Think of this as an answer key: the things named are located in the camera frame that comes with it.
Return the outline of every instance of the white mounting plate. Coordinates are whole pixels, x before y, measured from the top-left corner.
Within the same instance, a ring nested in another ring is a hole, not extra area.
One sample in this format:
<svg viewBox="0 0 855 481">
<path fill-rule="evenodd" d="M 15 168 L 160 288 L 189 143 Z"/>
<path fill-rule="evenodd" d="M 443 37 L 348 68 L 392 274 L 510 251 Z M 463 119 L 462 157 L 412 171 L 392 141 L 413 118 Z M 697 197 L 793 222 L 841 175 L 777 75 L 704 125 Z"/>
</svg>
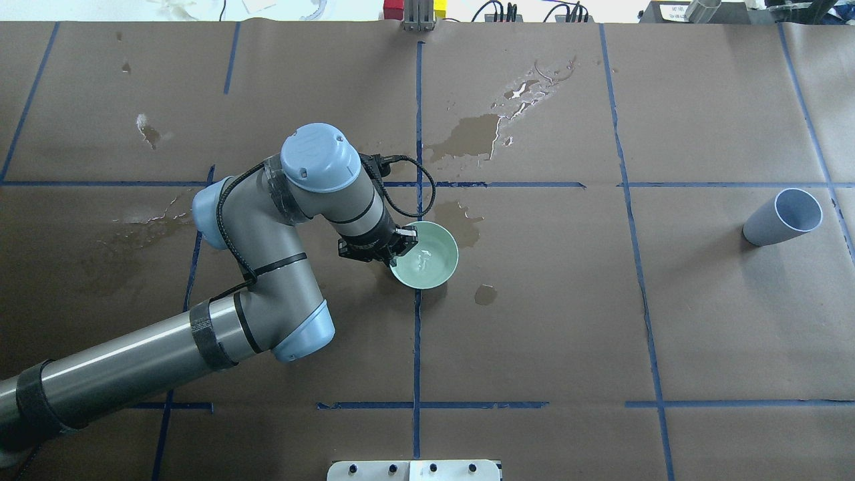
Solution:
<svg viewBox="0 0 855 481">
<path fill-rule="evenodd" d="M 475 471 L 469 465 L 475 465 Z M 395 465 L 396 472 L 389 466 Z M 351 466 L 357 468 L 351 472 Z M 338 461 L 327 471 L 327 481 L 501 481 L 502 470 L 490 460 Z"/>
</svg>

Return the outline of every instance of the yellow object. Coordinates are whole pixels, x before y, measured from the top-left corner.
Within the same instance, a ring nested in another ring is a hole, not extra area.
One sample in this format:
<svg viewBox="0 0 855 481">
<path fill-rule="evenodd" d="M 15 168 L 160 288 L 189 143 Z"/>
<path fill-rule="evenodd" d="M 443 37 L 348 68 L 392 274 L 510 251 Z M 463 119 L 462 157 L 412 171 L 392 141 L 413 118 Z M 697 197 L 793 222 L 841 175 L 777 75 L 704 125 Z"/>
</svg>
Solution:
<svg viewBox="0 0 855 481">
<path fill-rule="evenodd" d="M 433 12 L 436 18 L 445 18 L 446 10 L 448 10 L 448 0 L 433 0 Z"/>
</svg>

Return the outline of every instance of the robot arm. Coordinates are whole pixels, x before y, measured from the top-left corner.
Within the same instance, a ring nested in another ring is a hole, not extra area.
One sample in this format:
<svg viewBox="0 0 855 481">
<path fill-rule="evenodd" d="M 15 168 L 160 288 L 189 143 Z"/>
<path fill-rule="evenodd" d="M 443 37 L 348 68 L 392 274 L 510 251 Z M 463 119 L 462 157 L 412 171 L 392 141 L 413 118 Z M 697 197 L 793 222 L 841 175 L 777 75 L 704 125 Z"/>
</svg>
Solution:
<svg viewBox="0 0 855 481">
<path fill-rule="evenodd" d="M 333 321 L 295 226 L 324 216 L 341 235 L 339 255 L 387 265 L 418 242 L 415 228 L 395 225 L 365 160 L 336 128 L 310 124 L 280 155 L 197 194 L 198 229 L 235 254 L 246 282 L 0 382 L 0 467 L 39 442 L 257 353 L 289 362 L 326 346 Z"/>
</svg>

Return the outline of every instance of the light blue joint cap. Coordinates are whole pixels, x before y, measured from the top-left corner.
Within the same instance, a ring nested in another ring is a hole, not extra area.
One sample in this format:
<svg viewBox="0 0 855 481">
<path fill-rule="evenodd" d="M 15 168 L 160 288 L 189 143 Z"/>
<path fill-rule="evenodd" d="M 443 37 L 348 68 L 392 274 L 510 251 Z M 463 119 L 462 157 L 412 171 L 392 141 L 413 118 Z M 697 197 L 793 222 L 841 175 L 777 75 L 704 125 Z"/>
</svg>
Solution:
<svg viewBox="0 0 855 481">
<path fill-rule="evenodd" d="M 282 169 L 294 185 L 314 193 L 339 191 L 362 170 L 359 154 L 337 128 L 310 123 L 282 144 Z"/>
<path fill-rule="evenodd" d="M 291 362 L 326 346 L 335 335 L 333 318 L 324 300 L 294 332 L 271 349 L 279 362 Z"/>
<path fill-rule="evenodd" d="M 229 176 L 216 184 L 207 186 L 193 198 L 193 222 L 196 224 L 196 229 L 202 233 L 203 239 L 214 249 L 227 249 L 226 242 L 220 235 L 220 229 L 216 226 L 216 205 L 220 201 L 223 187 L 231 178 Z"/>
</svg>

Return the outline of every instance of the bowl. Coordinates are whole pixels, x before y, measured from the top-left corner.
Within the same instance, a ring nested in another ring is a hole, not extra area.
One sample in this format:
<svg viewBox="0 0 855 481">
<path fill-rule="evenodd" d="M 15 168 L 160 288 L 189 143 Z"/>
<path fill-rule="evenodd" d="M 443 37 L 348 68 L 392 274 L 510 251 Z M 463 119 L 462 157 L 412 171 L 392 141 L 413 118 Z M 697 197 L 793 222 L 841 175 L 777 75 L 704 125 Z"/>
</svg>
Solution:
<svg viewBox="0 0 855 481">
<path fill-rule="evenodd" d="M 430 289 L 441 286 L 457 268 L 457 243 L 447 229 L 437 223 L 417 221 L 419 243 L 406 255 L 396 258 L 392 273 L 405 286 Z"/>
</svg>

